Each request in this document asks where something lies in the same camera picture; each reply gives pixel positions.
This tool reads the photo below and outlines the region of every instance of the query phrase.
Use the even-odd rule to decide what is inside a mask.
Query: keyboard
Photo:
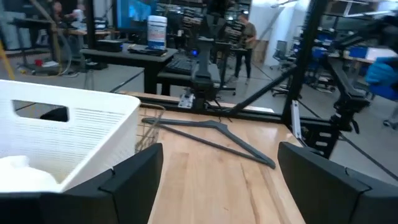
[[[166,65],[165,72],[191,75],[192,61],[186,58],[176,58]]]

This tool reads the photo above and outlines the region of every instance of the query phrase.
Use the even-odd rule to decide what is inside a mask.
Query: wire basket
[[[136,153],[141,152],[147,147],[155,144],[159,137],[159,127],[157,123],[161,119],[166,109],[163,106],[141,103],[138,116]],[[143,123],[144,118],[154,118],[153,124]]]

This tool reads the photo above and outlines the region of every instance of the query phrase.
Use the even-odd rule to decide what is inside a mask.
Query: floor
[[[12,66],[20,62],[20,58],[11,59]],[[128,78],[141,72],[141,68],[123,67],[110,65],[109,68],[95,71],[95,89],[98,91],[110,91]],[[221,100],[228,103],[239,103],[261,89],[272,79],[278,77],[279,72],[269,70],[267,67],[253,66],[252,78],[248,85],[245,85],[246,71],[242,66],[239,80],[234,84],[237,88],[236,96],[231,92],[221,93]],[[0,65],[0,79],[8,79],[4,66]],[[16,80],[22,82],[42,83],[46,85],[65,86],[70,88],[83,88],[84,75],[75,78],[55,77],[38,78],[21,75],[16,72]],[[144,77],[139,75],[131,83],[128,83],[121,90],[144,91]],[[183,89],[178,86],[172,86],[172,96],[180,96]],[[300,105],[301,116],[319,116],[329,118],[333,113],[333,103],[338,98],[338,93],[327,94],[316,91],[307,86],[302,89],[303,99]],[[271,93],[253,103],[253,106],[261,106],[273,109],[276,113],[281,113],[285,98],[283,96],[272,97]],[[26,104],[21,103],[16,108],[21,108]],[[398,132],[382,125],[382,121],[390,115],[395,104],[382,98],[376,97],[369,108],[366,108],[360,114],[356,115],[356,121],[361,128],[361,134],[344,133],[345,141],[339,141],[331,160],[343,166],[350,167],[371,177],[383,180],[387,183],[398,186],[398,150],[396,147]],[[31,108],[25,108],[21,111],[29,111]]]

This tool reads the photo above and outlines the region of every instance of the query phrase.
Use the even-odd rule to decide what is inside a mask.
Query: white plastic basket
[[[0,157],[25,155],[60,192],[134,155],[140,101],[113,93],[0,80]],[[68,108],[67,122],[24,118],[13,101]]]

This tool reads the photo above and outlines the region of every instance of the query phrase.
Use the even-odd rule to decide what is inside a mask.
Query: screen
[[[157,0],[117,0],[119,29],[140,29],[156,13]]]

